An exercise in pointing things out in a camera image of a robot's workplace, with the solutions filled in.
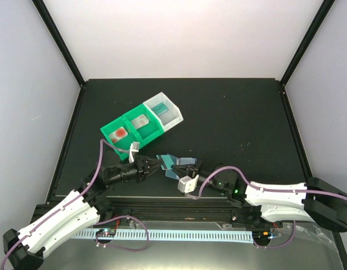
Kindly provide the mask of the left controller board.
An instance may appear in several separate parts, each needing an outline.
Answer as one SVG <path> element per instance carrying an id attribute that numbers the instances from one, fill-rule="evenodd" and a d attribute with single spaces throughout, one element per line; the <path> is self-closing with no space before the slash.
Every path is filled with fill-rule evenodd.
<path id="1" fill-rule="evenodd" d="M 114 237 L 115 234 L 116 234 L 116 229 L 102 228 L 96 232 L 96 237 Z"/>

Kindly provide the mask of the right controller board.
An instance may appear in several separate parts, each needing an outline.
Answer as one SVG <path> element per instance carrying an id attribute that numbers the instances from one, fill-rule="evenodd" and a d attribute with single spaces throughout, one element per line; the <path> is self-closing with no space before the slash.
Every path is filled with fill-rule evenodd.
<path id="1" fill-rule="evenodd" d="M 252 231 L 252 236 L 254 240 L 273 239 L 277 237 L 271 231 Z"/>

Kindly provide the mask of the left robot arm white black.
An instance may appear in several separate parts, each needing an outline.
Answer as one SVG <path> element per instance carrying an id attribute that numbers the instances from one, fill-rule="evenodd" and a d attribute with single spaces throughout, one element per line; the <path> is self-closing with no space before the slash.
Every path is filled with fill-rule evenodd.
<path id="1" fill-rule="evenodd" d="M 100 163 L 82 180 L 82 186 L 70 193 L 45 215 L 20 229 L 3 235 L 4 269 L 10 262 L 14 269 L 38 269 L 54 249 L 79 231 L 96 224 L 109 224 L 114 218 L 107 194 L 114 185 L 127 181 L 140 183 L 161 166 L 157 158 L 138 155 L 131 163 L 107 166 Z"/>

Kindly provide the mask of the green bin left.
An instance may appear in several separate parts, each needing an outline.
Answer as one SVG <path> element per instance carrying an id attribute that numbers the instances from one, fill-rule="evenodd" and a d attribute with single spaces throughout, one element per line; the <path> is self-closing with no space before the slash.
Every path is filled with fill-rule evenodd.
<path id="1" fill-rule="evenodd" d="M 129 151 L 131 143 L 141 143 L 138 132 L 128 123 L 128 119 L 120 116 L 100 128 L 106 140 L 113 146 Z"/>

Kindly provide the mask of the card with red circles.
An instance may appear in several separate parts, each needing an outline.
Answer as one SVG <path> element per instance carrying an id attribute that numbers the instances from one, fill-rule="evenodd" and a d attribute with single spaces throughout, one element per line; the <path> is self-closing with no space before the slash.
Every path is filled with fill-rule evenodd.
<path id="1" fill-rule="evenodd" d="M 128 135 L 128 132 L 124 127 L 120 127 L 117 130 L 109 134 L 109 139 L 112 143 L 117 143 Z"/>

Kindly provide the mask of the frame post black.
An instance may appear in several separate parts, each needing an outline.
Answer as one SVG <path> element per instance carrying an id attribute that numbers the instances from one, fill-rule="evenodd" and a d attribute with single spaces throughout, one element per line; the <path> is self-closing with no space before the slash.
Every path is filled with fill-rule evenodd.
<path id="1" fill-rule="evenodd" d="M 292 77 L 294 71 L 296 70 L 298 64 L 300 63 L 301 59 L 303 58 L 304 54 L 306 53 L 309 45 L 311 44 L 312 40 L 316 36 L 318 30 L 320 29 L 322 23 L 324 22 L 326 16 L 330 12 L 330 9 L 334 5 L 335 0 L 324 0 L 322 1 L 318 11 L 316 12 L 312 22 L 309 25 L 309 28 L 305 32 L 297 50 L 295 51 L 289 65 L 287 66 L 281 80 L 280 84 L 282 86 L 286 86 Z"/>
<path id="2" fill-rule="evenodd" d="M 36 10 L 38 11 L 41 19 L 43 20 L 46 28 L 48 29 L 51 37 L 56 43 L 59 51 L 61 52 L 65 62 L 67 63 L 70 71 L 72 72 L 75 80 L 80 87 L 85 87 L 85 80 L 79 71 L 77 64 L 75 63 L 54 19 L 52 18 L 45 2 L 43 0 L 32 0 Z"/>

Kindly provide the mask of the teal card in white bin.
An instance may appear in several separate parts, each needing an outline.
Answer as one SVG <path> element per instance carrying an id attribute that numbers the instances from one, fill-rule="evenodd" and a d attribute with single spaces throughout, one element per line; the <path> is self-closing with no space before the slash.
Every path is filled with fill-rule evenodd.
<path id="1" fill-rule="evenodd" d="M 157 115 L 160 116 L 164 113 L 166 113 L 169 109 L 167 107 L 167 105 L 163 102 L 155 105 L 154 107 L 151 108 L 151 110 Z"/>

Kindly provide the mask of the green bin middle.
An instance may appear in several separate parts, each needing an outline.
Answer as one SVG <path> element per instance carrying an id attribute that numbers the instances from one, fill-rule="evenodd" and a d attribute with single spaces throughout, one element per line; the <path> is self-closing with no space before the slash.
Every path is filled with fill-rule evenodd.
<path id="1" fill-rule="evenodd" d="M 136 129 L 136 131 L 138 132 L 138 137 L 141 139 L 141 142 L 148 144 L 149 142 L 160 137 L 164 133 L 164 131 L 159 121 L 154 117 L 153 113 L 144 104 L 140 104 L 135 108 L 129 110 L 128 112 L 123 114 L 123 117 L 127 118 L 128 123 L 131 124 L 130 121 L 141 114 L 145 114 L 148 117 L 150 123 L 140 129 Z"/>

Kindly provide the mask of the white card red marks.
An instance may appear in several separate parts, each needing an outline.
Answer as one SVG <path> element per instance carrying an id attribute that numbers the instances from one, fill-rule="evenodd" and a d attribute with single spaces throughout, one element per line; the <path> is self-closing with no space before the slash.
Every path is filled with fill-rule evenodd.
<path id="1" fill-rule="evenodd" d="M 145 114 L 141 114 L 130 121 L 132 126 L 135 129 L 140 129 L 144 127 L 145 125 L 148 125 L 150 123 L 148 117 Z"/>

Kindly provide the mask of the controller board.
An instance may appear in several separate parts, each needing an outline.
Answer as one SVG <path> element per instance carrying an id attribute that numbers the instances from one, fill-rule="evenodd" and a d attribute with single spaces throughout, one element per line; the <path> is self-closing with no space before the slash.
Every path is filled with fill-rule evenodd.
<path id="1" fill-rule="evenodd" d="M 116 234 L 116 229 L 102 228 L 96 232 L 96 237 L 114 237 L 115 234 Z"/>
<path id="2" fill-rule="evenodd" d="M 254 240 L 273 239 L 277 237 L 271 231 L 252 231 L 252 236 Z"/>

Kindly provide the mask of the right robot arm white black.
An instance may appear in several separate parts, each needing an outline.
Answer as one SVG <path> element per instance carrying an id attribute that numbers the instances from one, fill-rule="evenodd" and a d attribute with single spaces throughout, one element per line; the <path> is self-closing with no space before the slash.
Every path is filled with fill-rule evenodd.
<path id="1" fill-rule="evenodd" d="M 186 197 L 198 200 L 204 189 L 226 196 L 234 207 L 251 207 L 246 222 L 261 227 L 267 222 L 314 222 L 335 232 L 347 231 L 347 194 L 324 180 L 309 177 L 296 184 L 263 184 L 249 181 L 231 165 L 219 165 L 212 172 L 202 161 L 171 166 L 178 177 L 178 189 Z"/>

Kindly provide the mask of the white translucent bin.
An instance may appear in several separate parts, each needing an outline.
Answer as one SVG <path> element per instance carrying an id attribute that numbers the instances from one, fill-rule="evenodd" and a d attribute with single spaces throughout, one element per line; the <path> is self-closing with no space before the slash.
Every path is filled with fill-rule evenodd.
<path id="1" fill-rule="evenodd" d="M 184 120 L 179 107 L 163 92 L 149 98 L 143 104 L 153 113 L 164 132 L 172 129 Z"/>

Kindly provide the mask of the green bin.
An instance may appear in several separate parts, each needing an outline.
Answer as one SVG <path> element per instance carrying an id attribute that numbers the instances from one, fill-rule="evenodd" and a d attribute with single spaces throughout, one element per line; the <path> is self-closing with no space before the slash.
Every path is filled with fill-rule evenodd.
<path id="1" fill-rule="evenodd" d="M 100 128 L 106 140 L 113 146 L 129 151 L 131 143 L 141 143 L 138 132 L 128 123 L 128 119 L 120 116 Z"/>
<path id="2" fill-rule="evenodd" d="M 164 131 L 159 121 L 154 117 L 153 113 L 144 104 L 140 104 L 135 108 L 129 110 L 128 112 L 123 114 L 123 117 L 127 118 L 128 123 L 131 124 L 130 121 L 141 114 L 145 114 L 148 117 L 150 123 L 140 129 L 136 129 L 136 131 L 138 132 L 138 137 L 141 139 L 141 142 L 148 144 L 149 142 L 160 137 L 164 133 Z"/>

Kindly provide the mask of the left frame post black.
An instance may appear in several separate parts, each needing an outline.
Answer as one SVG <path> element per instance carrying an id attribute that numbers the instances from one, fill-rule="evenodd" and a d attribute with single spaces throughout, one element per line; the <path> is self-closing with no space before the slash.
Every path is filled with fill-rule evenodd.
<path id="1" fill-rule="evenodd" d="M 41 19 L 43 20 L 46 28 L 48 29 L 51 37 L 56 43 L 59 51 L 61 52 L 65 62 L 67 63 L 70 71 L 72 72 L 75 80 L 80 87 L 85 87 L 85 80 L 79 71 L 77 64 L 75 63 L 54 19 L 52 18 L 45 2 L 43 0 L 32 0 L 36 10 L 38 11 Z"/>

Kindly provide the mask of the right frame post black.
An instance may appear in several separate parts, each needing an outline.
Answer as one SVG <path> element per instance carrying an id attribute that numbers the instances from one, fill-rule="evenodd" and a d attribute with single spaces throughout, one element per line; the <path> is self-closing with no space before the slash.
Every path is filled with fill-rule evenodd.
<path id="1" fill-rule="evenodd" d="M 281 80 L 280 84 L 282 86 L 286 86 L 292 77 L 294 71 L 296 70 L 298 64 L 300 63 L 301 59 L 303 58 L 304 54 L 306 53 L 309 45 L 311 44 L 312 40 L 316 36 L 318 30 L 320 29 L 322 23 L 324 22 L 326 16 L 330 12 L 330 9 L 334 5 L 335 0 L 324 0 L 322 1 L 318 11 L 316 12 L 312 22 L 309 25 L 309 28 L 305 32 L 297 50 L 295 51 L 289 65 L 287 66 Z"/>

